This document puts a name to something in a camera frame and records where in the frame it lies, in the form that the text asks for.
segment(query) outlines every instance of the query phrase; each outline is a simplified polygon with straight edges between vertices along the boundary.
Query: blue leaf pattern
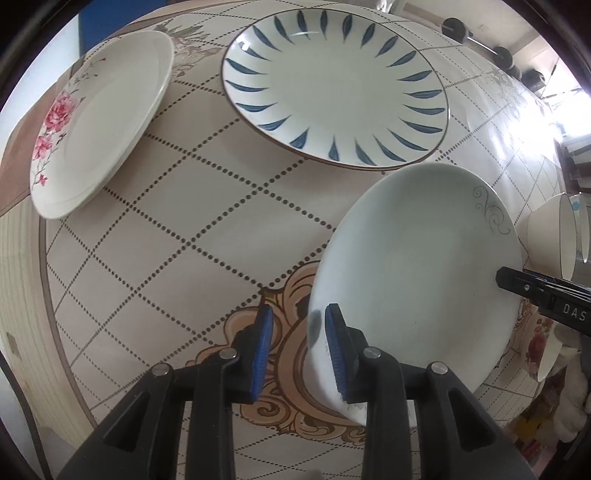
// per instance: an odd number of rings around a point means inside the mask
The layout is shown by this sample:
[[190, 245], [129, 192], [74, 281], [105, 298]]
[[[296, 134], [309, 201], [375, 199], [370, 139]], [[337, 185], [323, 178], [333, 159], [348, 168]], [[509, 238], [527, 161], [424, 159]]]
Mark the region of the blue leaf pattern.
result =
[[414, 73], [405, 77], [403, 79], [398, 79], [400, 82], [417, 82], [419, 80], [423, 80], [427, 75], [429, 75], [432, 70], [425, 70], [424, 72]]
[[415, 124], [412, 122], [407, 122], [406, 120], [402, 121], [409, 127], [414, 128], [417, 132], [421, 132], [422, 134], [436, 134], [443, 131], [439, 127], [430, 127], [428, 125]]
[[257, 36], [257, 38], [261, 40], [267, 47], [272, 48], [273, 50], [281, 51], [279, 50], [279, 48], [277, 48], [275, 45], [271, 43], [267, 36], [261, 30], [259, 30], [259, 28], [256, 25], [252, 26], [252, 30]]
[[273, 130], [277, 130], [281, 125], [283, 125], [283, 122], [285, 122], [285, 120], [287, 120], [289, 117], [286, 116], [285, 118], [282, 118], [281, 120], [278, 120], [277, 122], [271, 122], [270, 124], [258, 124], [258, 127], [261, 127], [264, 130], [267, 130], [269, 132], [272, 132]]
[[238, 85], [237, 83], [231, 82], [230, 80], [226, 80], [226, 83], [232, 85], [236, 90], [240, 90], [241, 92], [262, 92], [263, 90], [267, 90], [268, 87], [247, 87], [244, 85]]
[[437, 95], [439, 95], [442, 92], [442, 90], [423, 90], [422, 92], [414, 92], [414, 93], [407, 93], [407, 95], [410, 95], [411, 97], [414, 98], [433, 98]]
[[310, 128], [306, 128], [306, 131], [302, 132], [298, 138], [296, 138], [290, 142], [290, 145], [294, 148], [299, 148], [299, 149], [304, 148], [304, 145], [306, 144], [306, 140], [308, 139], [308, 130], [309, 129]]
[[426, 151], [427, 151], [427, 149], [426, 149], [426, 148], [419, 147], [418, 145], [415, 145], [414, 143], [412, 143], [412, 142], [409, 142], [408, 140], [406, 140], [405, 138], [401, 137], [400, 135], [398, 135], [398, 134], [396, 134], [396, 133], [392, 132], [392, 131], [391, 131], [389, 128], [388, 128], [388, 131], [389, 131], [389, 132], [390, 132], [390, 133], [391, 133], [393, 136], [395, 136], [395, 137], [396, 137], [396, 139], [397, 139], [397, 140], [398, 140], [398, 141], [399, 141], [399, 142], [400, 142], [402, 145], [404, 145], [405, 147], [412, 148], [413, 150], [419, 150], [419, 151], [421, 151], [421, 152], [426, 152]]
[[445, 109], [443, 107], [419, 108], [417, 106], [410, 106], [410, 105], [404, 105], [404, 106], [410, 108], [411, 110], [414, 110], [415, 112], [422, 113], [423, 115], [437, 115], [438, 113], [445, 111]]
[[343, 42], [347, 40], [351, 27], [353, 26], [353, 15], [347, 15], [343, 20]]
[[320, 29], [322, 30], [322, 34], [324, 35], [324, 39], [326, 40], [326, 27], [329, 24], [329, 16], [326, 13], [326, 10], [322, 10], [322, 15], [320, 16]]
[[246, 68], [244, 65], [240, 65], [237, 61], [234, 61], [232, 59], [226, 59], [226, 62], [232, 65], [232, 68], [234, 68], [238, 72], [244, 73], [246, 75], [266, 75], [266, 73], [259, 73], [249, 68]]
[[361, 39], [361, 47], [363, 47], [371, 38], [374, 36], [375, 32], [375, 23], [372, 23], [365, 33], [363, 34], [363, 38]]
[[261, 59], [261, 60], [266, 60], [266, 61], [270, 61], [269, 59], [266, 59], [265, 57], [261, 57], [256, 51], [254, 51], [252, 48], [247, 47], [246, 50], [244, 49], [244, 42], [240, 42], [238, 45], [240, 45], [240, 48], [242, 49], [242, 51], [245, 51], [246, 53], [248, 53], [250, 56], [255, 57], [256, 59]]
[[306, 38], [309, 40], [310, 36], [308, 35], [308, 26], [306, 25], [306, 18], [304, 17], [304, 12], [299, 10], [297, 13], [297, 25], [300, 27], [300, 31], [306, 34]]
[[333, 137], [333, 144], [330, 146], [330, 150], [329, 150], [329, 158], [334, 161], [340, 161], [339, 160], [339, 151], [336, 148], [336, 139], [334, 137]]
[[413, 50], [412, 52], [407, 53], [406, 55], [403, 55], [402, 57], [400, 57], [393, 64], [388, 65], [388, 67], [397, 67], [398, 65], [404, 65], [405, 63], [411, 61], [416, 54], [417, 54], [417, 51]]
[[380, 55], [383, 55], [388, 50], [390, 50], [394, 46], [394, 44], [396, 43], [397, 40], [398, 40], [397, 35], [390, 38], [389, 40], [387, 40], [386, 43], [382, 46], [382, 48], [379, 49], [379, 52], [375, 57], [378, 58]]
[[270, 106], [275, 105], [275, 103], [272, 103], [270, 105], [245, 105], [244, 103], [237, 103], [236, 105], [238, 105], [243, 110], [246, 110], [247, 112], [257, 113], [268, 109]]
[[289, 43], [294, 44], [291, 41], [291, 38], [289, 37], [289, 35], [287, 35], [287, 32], [285, 31], [285, 27], [283, 26], [283, 24], [281, 23], [281, 20], [279, 20], [279, 18], [274, 17], [273, 18], [273, 23], [275, 24], [275, 28], [277, 29], [277, 31], [279, 32], [279, 35], [281, 35], [284, 39], [286, 39]]
[[377, 165], [371, 160], [371, 158], [368, 157], [367, 153], [365, 153], [363, 149], [359, 146], [357, 140], [355, 140], [355, 153], [357, 153], [358, 158], [363, 163], [371, 165], [372, 167], [377, 167]]
[[398, 155], [396, 155], [396, 153], [390, 151], [389, 149], [387, 149], [386, 147], [384, 147], [382, 145], [382, 142], [380, 142], [376, 136], [374, 136], [375, 141], [378, 143], [380, 150], [382, 150], [382, 153], [384, 155], [386, 155], [390, 160], [394, 160], [394, 161], [403, 161], [406, 162], [406, 160], [404, 160], [403, 158], [400, 158]]

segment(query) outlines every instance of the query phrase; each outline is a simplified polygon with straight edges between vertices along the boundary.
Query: plate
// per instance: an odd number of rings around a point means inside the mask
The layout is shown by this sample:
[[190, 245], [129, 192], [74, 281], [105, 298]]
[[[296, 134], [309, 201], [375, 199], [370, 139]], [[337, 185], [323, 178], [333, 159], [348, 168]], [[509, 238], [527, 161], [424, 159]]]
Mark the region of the plate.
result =
[[68, 215], [117, 172], [164, 96], [173, 58], [166, 34], [130, 33], [89, 57], [68, 81], [31, 159], [31, 197], [41, 216]]
[[398, 33], [319, 8], [266, 17], [240, 33], [222, 66], [226, 96], [257, 131], [307, 157], [391, 170], [421, 161], [447, 129], [447, 96]]
[[344, 403], [336, 389], [324, 310], [338, 303], [370, 345], [418, 367], [442, 361], [474, 392], [517, 318], [520, 297], [495, 282], [503, 266], [521, 269], [519, 242], [482, 179], [442, 163], [385, 177], [353, 205], [320, 262], [308, 312], [309, 390], [365, 424], [365, 405]]

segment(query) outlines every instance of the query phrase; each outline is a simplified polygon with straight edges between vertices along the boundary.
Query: white bowl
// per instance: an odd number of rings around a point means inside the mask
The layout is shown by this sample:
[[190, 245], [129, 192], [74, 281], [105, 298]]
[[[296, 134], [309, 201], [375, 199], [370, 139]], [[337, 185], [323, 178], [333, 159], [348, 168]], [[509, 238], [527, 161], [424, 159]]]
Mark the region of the white bowl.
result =
[[527, 250], [533, 270], [570, 280], [577, 257], [577, 228], [568, 195], [559, 193], [530, 213]]
[[570, 198], [573, 205], [574, 221], [577, 225], [577, 257], [583, 262], [589, 259], [589, 199], [584, 193]]

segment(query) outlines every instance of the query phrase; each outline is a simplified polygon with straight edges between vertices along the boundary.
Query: table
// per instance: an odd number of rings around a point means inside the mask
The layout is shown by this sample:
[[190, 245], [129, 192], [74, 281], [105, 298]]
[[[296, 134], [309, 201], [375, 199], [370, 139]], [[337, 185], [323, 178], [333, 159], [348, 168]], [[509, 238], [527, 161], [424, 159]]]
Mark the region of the table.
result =
[[[547, 108], [484, 58], [422, 25], [319, 0], [236, 2], [130, 25], [128, 31], [158, 29], [173, 38], [173, 77], [116, 176], [85, 207], [46, 223], [48, 315], [60, 332], [72, 387], [91, 421], [101, 421], [150, 365], [201, 361], [253, 321], [261, 300], [270, 304], [275, 336], [262, 399], [235, 408], [242, 480], [361, 472], [363, 430], [304, 386], [306, 307], [332, 232], [384, 173], [328, 166], [269, 142], [239, 118], [220, 79], [225, 47], [247, 25], [318, 6], [385, 24], [428, 58], [452, 114], [427, 161], [480, 175], [518, 232], [532, 209], [560, 191]], [[527, 239], [519, 237], [527, 264]], [[519, 367], [528, 315], [523, 303], [499, 365], [476, 392], [500, 425], [538, 388]], [[416, 477], [418, 460], [415, 433]], [[179, 475], [183, 465], [181, 450]]]

